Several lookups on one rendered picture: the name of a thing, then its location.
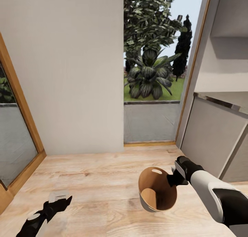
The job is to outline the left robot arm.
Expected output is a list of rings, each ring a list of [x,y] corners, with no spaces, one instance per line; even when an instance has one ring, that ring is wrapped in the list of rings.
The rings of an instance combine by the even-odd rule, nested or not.
[[[52,192],[49,196],[49,201],[44,203],[43,209],[27,219],[21,231],[15,237],[42,237],[47,228],[47,223],[57,212],[64,211],[70,205],[72,199],[72,196],[68,199],[57,199],[57,197],[68,194],[69,190]]]

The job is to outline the trash can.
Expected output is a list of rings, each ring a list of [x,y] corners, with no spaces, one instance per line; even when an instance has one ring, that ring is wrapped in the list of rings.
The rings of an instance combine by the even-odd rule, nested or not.
[[[154,172],[152,169],[161,171]],[[145,168],[138,179],[138,189],[142,207],[150,212],[162,212],[171,209],[177,201],[176,185],[169,185],[168,173],[162,168]]]

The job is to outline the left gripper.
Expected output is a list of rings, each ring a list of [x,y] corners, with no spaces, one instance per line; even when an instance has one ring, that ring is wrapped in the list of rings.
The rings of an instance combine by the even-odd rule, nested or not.
[[[55,216],[57,212],[64,211],[68,205],[70,205],[72,196],[70,196],[68,199],[58,199],[57,201],[53,203],[49,203],[48,201],[44,203],[43,209],[49,207],[53,211],[52,217]]]

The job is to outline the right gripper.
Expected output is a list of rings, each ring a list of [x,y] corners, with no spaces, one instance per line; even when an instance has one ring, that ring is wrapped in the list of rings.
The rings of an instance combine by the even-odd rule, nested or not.
[[[167,180],[169,185],[189,185],[186,179],[180,179],[176,176],[175,172],[173,174],[167,175]]]

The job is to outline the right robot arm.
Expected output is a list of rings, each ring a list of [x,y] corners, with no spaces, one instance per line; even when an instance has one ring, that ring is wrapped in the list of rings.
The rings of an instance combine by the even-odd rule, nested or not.
[[[169,185],[189,185],[195,189],[212,218],[225,224],[237,237],[248,237],[248,196],[180,156],[167,175]]]

